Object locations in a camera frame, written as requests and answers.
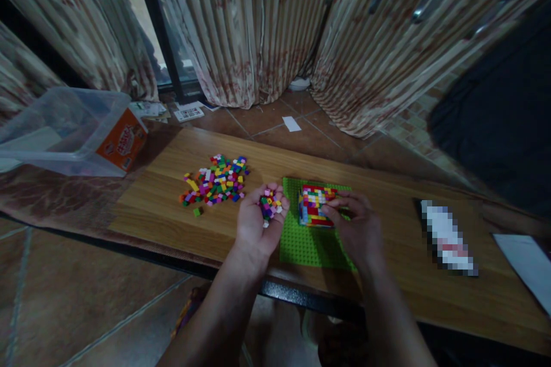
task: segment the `curtain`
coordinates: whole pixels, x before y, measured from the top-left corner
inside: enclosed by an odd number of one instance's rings
[[[46,89],[62,85],[57,75],[0,23],[0,126]]]
[[[324,0],[164,0],[207,99],[250,108],[275,101],[315,41]]]
[[[412,24],[420,0],[336,0],[323,33],[312,96],[344,132],[365,138],[494,42],[537,0],[509,0],[479,36],[465,35],[500,0],[443,0]]]
[[[158,100],[139,24],[127,0],[11,1],[90,88]]]

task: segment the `black fabric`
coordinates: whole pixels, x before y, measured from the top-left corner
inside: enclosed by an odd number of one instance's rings
[[[429,130],[512,205],[551,217],[551,2],[459,79]]]

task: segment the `window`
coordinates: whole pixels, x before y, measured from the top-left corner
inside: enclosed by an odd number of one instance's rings
[[[197,100],[202,93],[189,54],[162,12],[162,0],[129,0],[141,28],[159,92],[175,91],[180,103]]]

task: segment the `wooden table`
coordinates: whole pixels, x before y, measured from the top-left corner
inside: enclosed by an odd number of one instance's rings
[[[234,241],[239,204],[202,204],[204,214],[196,218],[192,206],[178,202],[187,189],[184,174],[209,166],[217,153],[248,159],[245,191],[287,176],[365,193],[382,219],[389,266],[419,321],[551,356],[546,338],[551,326],[488,233],[477,205],[442,186],[186,128],[121,197],[110,229],[223,262]],[[440,200],[452,208],[479,264],[478,278],[451,275],[432,262],[412,198]],[[278,256],[276,251],[271,259],[271,277],[360,302],[357,274],[285,264]]]

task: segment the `green baseplate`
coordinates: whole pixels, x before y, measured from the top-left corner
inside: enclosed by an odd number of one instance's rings
[[[311,267],[356,271],[356,267],[343,251],[343,245],[334,228],[312,228],[299,225],[298,193],[304,184],[337,190],[351,190],[349,186],[283,178],[283,192],[290,202],[290,208],[281,234],[280,261]]]

